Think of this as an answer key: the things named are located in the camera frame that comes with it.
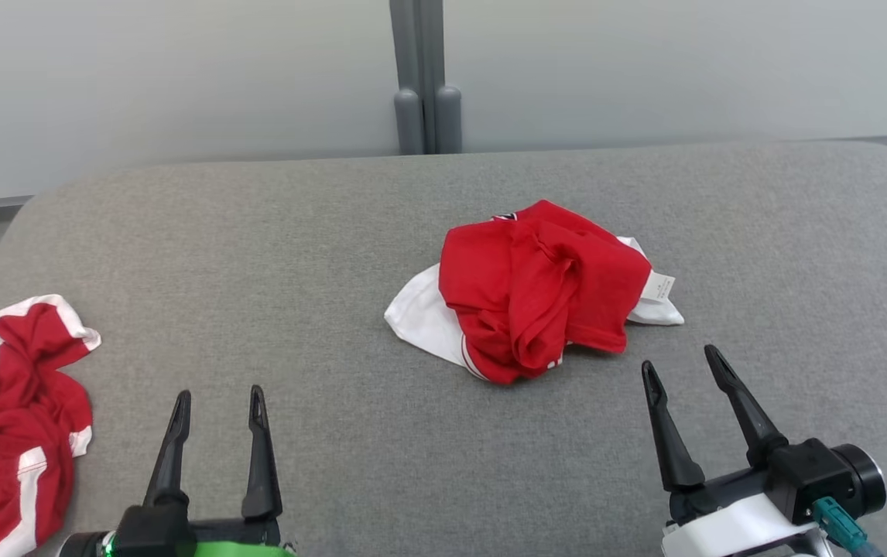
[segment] garment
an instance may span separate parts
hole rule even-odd
[[[623,325],[652,272],[635,240],[624,240],[545,200],[451,230],[439,292],[464,333],[459,361],[507,384],[556,366],[568,342],[622,352]],[[400,337],[453,361],[454,320],[439,307],[430,269],[400,292],[385,318],[397,334],[405,329]],[[648,321],[683,322],[666,296],[644,306],[638,315]]]
[[[61,528],[93,416],[85,389],[58,369],[99,345],[62,296],[0,310],[0,557]]]

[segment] gray fabric surface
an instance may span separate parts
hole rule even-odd
[[[635,236],[676,275],[677,328],[568,350],[500,388],[399,341],[386,304],[447,229],[538,198]],[[639,381],[653,360],[709,477],[745,466],[718,345],[794,441],[887,479],[887,148],[696,145],[167,166],[38,196],[0,244],[0,307],[58,292],[103,335],[66,530],[140,500],[193,392],[191,516],[239,512],[250,385],[267,395],[283,525],[319,555],[657,555],[667,519]],[[862,519],[887,553],[887,507]]]

